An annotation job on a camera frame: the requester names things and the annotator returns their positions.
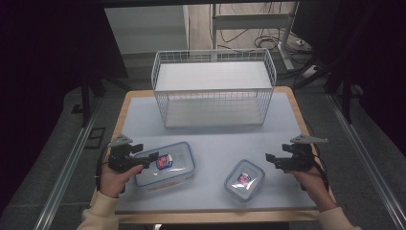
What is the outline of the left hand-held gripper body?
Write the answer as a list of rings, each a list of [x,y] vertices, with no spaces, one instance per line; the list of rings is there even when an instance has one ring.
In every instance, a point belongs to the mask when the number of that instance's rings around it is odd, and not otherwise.
[[[137,166],[135,164],[135,153],[131,153],[132,139],[119,134],[107,146],[110,148],[108,157],[108,167],[117,173],[125,173],[131,168]]]

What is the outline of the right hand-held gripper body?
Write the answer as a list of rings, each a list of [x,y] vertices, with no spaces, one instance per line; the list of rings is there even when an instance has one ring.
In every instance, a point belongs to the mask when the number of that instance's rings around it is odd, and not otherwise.
[[[291,157],[282,157],[281,162],[274,164],[276,169],[283,171],[307,172],[313,167],[321,170],[322,167],[315,160],[316,155],[313,153],[312,144],[327,143],[327,138],[319,138],[300,134],[290,140],[293,151]]]

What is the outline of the large clear plastic food container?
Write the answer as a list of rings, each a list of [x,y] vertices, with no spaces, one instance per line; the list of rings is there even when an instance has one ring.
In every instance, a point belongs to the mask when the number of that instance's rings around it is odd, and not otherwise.
[[[148,169],[143,169],[136,175],[137,187],[153,191],[183,183],[193,176],[196,164],[192,148],[187,142],[146,150],[136,154],[136,157],[148,157],[155,152],[158,152],[157,160],[150,163]]]

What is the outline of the small clear plastic food container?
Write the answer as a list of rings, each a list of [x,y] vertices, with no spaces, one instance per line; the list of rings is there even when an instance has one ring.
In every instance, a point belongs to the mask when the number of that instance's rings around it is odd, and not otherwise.
[[[240,160],[224,181],[224,189],[236,201],[246,203],[256,194],[265,171],[253,162]]]

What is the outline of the white wire basket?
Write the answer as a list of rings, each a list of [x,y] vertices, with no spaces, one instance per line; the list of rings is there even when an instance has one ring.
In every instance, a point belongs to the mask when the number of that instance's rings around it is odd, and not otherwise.
[[[266,49],[162,51],[151,73],[167,128],[261,126],[276,80]]]

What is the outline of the person's left hand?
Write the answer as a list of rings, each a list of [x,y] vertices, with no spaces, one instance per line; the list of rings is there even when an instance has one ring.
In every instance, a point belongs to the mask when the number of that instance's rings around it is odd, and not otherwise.
[[[137,165],[127,172],[119,173],[110,169],[107,165],[103,165],[101,167],[100,192],[105,196],[117,198],[129,179],[140,173],[143,168],[143,165]]]

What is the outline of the person's right hand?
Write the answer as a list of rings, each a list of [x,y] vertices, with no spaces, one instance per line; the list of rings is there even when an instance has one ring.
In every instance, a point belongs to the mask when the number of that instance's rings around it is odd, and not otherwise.
[[[305,187],[308,196],[320,212],[337,208],[337,204],[325,187],[321,174],[315,168],[307,172],[286,171],[286,173],[292,174]]]

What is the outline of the black floor plate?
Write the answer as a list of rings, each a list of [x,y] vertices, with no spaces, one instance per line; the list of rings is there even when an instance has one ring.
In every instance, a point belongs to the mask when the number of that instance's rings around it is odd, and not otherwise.
[[[93,127],[85,143],[86,149],[96,150],[102,145],[105,127]]]

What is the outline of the light blue table mat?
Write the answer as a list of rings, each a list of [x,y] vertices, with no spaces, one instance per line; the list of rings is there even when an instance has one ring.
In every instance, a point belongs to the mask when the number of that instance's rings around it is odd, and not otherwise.
[[[156,191],[141,189],[130,181],[117,210],[129,212],[233,211],[259,209],[305,209],[314,206],[300,184],[266,161],[267,153],[278,157],[293,137],[302,133],[300,111],[288,94],[273,95],[263,126],[214,128],[166,128],[153,97],[132,98],[126,106],[121,133],[145,150],[187,142],[196,163],[193,177]],[[265,171],[254,197],[240,203],[226,192],[224,181],[233,167],[247,159]]]

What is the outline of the black stand leg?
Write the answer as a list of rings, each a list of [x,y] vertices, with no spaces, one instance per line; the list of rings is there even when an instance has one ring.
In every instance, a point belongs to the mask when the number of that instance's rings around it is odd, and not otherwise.
[[[350,99],[351,99],[351,82],[350,82],[350,66],[346,64],[342,57],[336,58],[333,62],[320,67],[309,77],[303,80],[293,82],[294,89],[300,89],[304,86],[318,80],[321,77],[328,76],[324,85],[324,90],[328,94],[335,94],[338,88],[342,89],[341,95],[341,111],[344,118],[349,124],[352,123],[350,117]]]
[[[96,97],[103,97],[105,95],[105,88],[99,77],[88,74],[86,72],[80,73],[80,89],[82,99],[82,126],[85,127],[90,121],[91,107],[90,107],[90,94],[92,91]]]

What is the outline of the white power strip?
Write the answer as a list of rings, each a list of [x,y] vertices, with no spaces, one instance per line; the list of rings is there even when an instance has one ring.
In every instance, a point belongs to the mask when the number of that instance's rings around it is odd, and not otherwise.
[[[310,67],[308,67],[303,73],[302,76],[306,79],[310,76],[312,76],[313,74],[315,74],[318,70],[318,67],[316,65],[311,65]]]

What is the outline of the white cabinet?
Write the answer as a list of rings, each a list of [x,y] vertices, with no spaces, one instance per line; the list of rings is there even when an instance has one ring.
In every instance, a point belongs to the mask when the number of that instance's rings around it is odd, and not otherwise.
[[[104,11],[122,54],[189,48],[189,12],[185,5]]]

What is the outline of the dark curtain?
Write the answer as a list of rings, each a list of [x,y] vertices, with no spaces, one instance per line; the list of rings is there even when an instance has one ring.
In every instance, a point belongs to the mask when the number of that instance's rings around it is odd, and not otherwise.
[[[0,215],[50,137],[64,96],[123,78],[102,0],[0,0]]]
[[[358,86],[360,104],[406,156],[406,0],[302,0],[293,33],[332,67],[325,90]]]

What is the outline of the aluminium floor rail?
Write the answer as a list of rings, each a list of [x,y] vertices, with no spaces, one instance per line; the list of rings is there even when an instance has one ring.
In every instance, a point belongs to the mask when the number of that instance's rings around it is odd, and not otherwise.
[[[68,157],[61,168],[56,183],[50,192],[47,201],[45,202],[40,215],[34,225],[33,230],[49,230],[52,222],[56,216],[57,209],[64,197],[66,189],[70,183],[73,172],[81,157],[87,138],[90,135],[91,129],[99,114],[102,104],[102,99],[97,98],[91,106],[91,115],[87,124],[80,130],[79,137],[77,138],[74,146],[70,150]]]
[[[354,126],[350,124],[345,116],[342,114],[339,101],[334,96],[327,95],[327,98],[332,104],[339,123],[350,139],[353,149],[355,150],[361,164],[366,171],[366,174],[370,178],[375,190],[377,191],[377,194],[379,195],[386,210],[388,211],[389,216],[395,224],[396,229],[406,230],[406,211],[403,209],[399,200],[395,196],[395,193],[385,181],[379,169],[373,162],[372,157],[370,156],[370,152],[362,143]]]

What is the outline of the grey metal desk frame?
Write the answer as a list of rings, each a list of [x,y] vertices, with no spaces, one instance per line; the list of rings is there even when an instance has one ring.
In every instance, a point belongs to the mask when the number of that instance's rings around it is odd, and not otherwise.
[[[283,29],[282,39],[277,43],[278,51],[287,71],[293,71],[293,63],[286,51],[289,38],[299,2],[295,1],[288,13],[278,14],[237,14],[221,15],[217,13],[218,6],[212,4],[212,48],[217,48],[218,30],[245,30],[245,29]]]

